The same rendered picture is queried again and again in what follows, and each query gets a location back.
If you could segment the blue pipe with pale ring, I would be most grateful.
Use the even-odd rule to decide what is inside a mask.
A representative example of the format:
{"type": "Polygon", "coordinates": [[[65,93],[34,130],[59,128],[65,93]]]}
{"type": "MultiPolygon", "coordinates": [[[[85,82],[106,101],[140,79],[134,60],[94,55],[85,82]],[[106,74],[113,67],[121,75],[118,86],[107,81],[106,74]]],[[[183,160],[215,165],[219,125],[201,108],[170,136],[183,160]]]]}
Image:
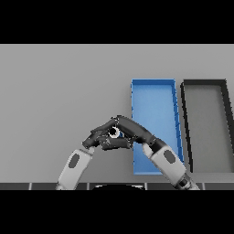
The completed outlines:
{"type": "Polygon", "coordinates": [[[109,130],[109,136],[110,136],[112,139],[117,139],[117,138],[123,138],[123,137],[124,137],[124,134],[123,134],[117,127],[112,127],[112,128],[109,130]]]}

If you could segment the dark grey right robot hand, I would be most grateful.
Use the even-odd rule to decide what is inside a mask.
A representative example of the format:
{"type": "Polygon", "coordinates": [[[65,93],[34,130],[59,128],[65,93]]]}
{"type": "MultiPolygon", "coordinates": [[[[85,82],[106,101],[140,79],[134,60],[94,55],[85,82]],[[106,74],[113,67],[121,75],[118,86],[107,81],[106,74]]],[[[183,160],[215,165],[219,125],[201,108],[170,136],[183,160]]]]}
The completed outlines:
{"type": "Polygon", "coordinates": [[[152,135],[141,124],[121,115],[111,118],[107,123],[90,132],[100,132],[96,140],[103,143],[103,150],[132,148],[133,143],[137,142],[138,144],[147,144],[152,152],[156,153],[165,146],[164,141],[152,135]],[[124,137],[119,140],[111,139],[107,133],[113,127],[118,128],[124,134],[124,137]]]}

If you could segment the blue bin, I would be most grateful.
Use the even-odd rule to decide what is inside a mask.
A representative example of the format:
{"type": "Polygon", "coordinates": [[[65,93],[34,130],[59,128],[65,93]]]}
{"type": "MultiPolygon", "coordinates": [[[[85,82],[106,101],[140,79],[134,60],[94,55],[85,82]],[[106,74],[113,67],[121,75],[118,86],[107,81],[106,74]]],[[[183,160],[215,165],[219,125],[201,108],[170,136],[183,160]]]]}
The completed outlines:
{"type": "Polygon", "coordinates": [[[132,79],[132,119],[166,142],[184,162],[176,81],[132,79]]]}

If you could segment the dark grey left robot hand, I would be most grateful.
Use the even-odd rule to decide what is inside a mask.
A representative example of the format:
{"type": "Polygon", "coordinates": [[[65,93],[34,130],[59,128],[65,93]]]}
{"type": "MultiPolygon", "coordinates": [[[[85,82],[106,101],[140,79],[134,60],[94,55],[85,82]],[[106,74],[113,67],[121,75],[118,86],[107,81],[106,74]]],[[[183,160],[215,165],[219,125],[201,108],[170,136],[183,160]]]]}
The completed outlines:
{"type": "Polygon", "coordinates": [[[117,148],[116,145],[111,143],[111,137],[106,131],[98,131],[96,133],[92,133],[86,140],[82,142],[82,145],[86,149],[100,146],[103,151],[117,148]]]}

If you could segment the dark grey bin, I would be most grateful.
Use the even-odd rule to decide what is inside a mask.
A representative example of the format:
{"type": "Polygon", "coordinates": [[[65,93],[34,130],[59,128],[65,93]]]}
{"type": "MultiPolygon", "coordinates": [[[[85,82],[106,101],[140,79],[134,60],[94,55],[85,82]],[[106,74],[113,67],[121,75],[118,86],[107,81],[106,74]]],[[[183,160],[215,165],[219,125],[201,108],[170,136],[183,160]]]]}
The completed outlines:
{"type": "Polygon", "coordinates": [[[234,119],[226,80],[180,85],[190,171],[234,173],[234,119]]]}

